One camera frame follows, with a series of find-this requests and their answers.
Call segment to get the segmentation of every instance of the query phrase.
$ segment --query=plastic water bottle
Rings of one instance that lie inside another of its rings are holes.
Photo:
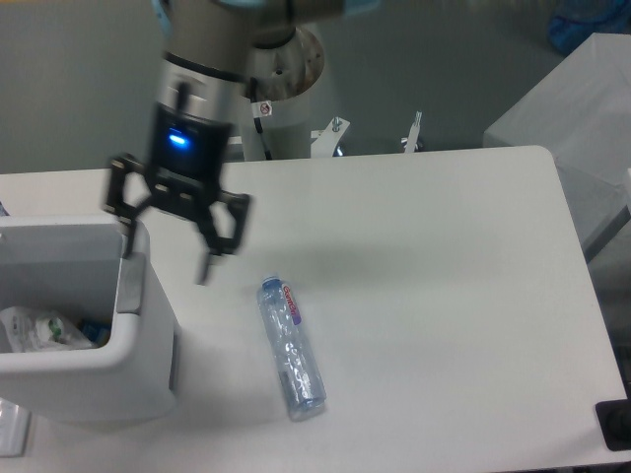
[[[312,417],[322,410],[326,392],[296,298],[278,275],[265,278],[257,298],[289,417]]]
[[[548,24],[550,42],[568,55],[592,33],[622,33],[631,0],[562,0]]]

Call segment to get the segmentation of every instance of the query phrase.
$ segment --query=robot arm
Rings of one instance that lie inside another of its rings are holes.
[[[105,210],[118,217],[133,249],[136,219],[148,207],[197,225],[208,246],[201,282],[212,259],[237,251],[245,229],[249,196],[221,188],[223,154],[244,91],[247,58],[257,34],[365,9],[376,0],[154,0],[169,29],[162,81],[145,164],[130,155],[111,163]],[[135,206],[124,199],[127,176],[143,175],[149,195]],[[211,206],[226,205],[235,220],[230,236],[219,236]]]

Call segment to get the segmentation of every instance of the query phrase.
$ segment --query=trash bin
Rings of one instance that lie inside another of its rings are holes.
[[[179,327],[139,224],[134,252],[108,216],[0,220],[0,310],[55,309],[111,322],[101,348],[11,353],[0,327],[0,397],[59,421],[153,418],[175,406]]]

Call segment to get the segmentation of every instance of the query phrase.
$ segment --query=black cable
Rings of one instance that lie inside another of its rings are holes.
[[[249,79],[249,102],[250,103],[256,103],[256,87],[258,86],[258,81],[256,80],[255,77],[252,77]],[[269,151],[269,146],[267,146],[267,142],[265,141],[265,138],[263,137],[263,125],[260,121],[260,118],[255,117],[254,118],[254,128],[256,129],[256,133],[258,133],[258,136],[260,137],[260,142],[263,145],[263,153],[265,154],[265,159],[267,161],[273,161],[272,158],[272,153],[271,151]]]

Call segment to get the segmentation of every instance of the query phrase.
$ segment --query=blue object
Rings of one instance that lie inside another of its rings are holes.
[[[355,15],[368,12],[379,7],[381,3],[381,0],[344,0],[344,13]]]
[[[187,150],[190,146],[190,140],[177,130],[171,129],[170,131],[171,134],[169,135],[169,141],[171,141],[171,144],[181,150]]]
[[[166,36],[171,35],[171,19],[169,18],[169,12],[165,10],[163,2],[161,0],[151,0],[151,4],[158,17],[158,22],[160,22],[162,33]]]
[[[305,420],[321,411],[326,391],[296,298],[277,275],[263,281],[257,298],[289,417]]]
[[[592,33],[622,33],[631,0],[563,0],[548,24],[548,39],[568,55]]]

